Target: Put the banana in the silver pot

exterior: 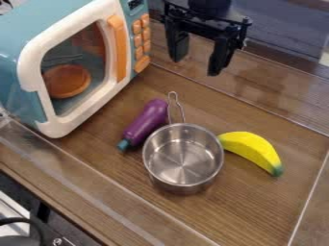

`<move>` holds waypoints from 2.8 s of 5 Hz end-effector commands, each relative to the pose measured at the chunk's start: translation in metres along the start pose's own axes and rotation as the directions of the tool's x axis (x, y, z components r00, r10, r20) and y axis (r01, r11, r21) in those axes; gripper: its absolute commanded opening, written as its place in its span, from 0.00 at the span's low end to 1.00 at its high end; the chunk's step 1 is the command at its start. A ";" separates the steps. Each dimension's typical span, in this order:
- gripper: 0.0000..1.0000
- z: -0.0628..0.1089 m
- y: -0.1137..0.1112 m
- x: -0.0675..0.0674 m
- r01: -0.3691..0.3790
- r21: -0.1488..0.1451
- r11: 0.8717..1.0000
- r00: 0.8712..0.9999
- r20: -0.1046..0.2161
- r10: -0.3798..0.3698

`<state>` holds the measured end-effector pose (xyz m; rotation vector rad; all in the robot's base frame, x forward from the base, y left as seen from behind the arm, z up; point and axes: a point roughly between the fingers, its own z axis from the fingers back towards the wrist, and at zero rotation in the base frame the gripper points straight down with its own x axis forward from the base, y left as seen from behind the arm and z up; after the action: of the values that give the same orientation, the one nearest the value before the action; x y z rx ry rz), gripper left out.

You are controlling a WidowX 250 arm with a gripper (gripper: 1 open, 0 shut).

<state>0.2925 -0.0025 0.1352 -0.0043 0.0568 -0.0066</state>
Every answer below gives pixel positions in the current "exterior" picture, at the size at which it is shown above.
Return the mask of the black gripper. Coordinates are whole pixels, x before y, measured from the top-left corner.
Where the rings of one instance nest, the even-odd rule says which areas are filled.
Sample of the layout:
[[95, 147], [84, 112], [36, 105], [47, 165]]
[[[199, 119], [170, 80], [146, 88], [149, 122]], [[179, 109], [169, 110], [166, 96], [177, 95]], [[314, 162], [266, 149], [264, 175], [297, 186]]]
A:
[[251, 19], [234, 7], [233, 0], [163, 0], [162, 15], [170, 58], [179, 62], [187, 55], [189, 35], [214, 40], [209, 75], [227, 67], [235, 48], [246, 47]]

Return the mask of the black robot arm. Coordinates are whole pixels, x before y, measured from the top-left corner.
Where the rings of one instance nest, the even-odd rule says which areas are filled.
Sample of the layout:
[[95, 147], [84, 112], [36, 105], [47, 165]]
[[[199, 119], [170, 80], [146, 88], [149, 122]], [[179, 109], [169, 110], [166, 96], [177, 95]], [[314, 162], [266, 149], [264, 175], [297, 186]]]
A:
[[179, 62], [189, 53], [190, 35], [214, 42], [207, 75], [217, 76], [229, 66], [235, 50], [246, 47], [251, 19], [233, 7], [233, 0], [163, 0], [169, 55]]

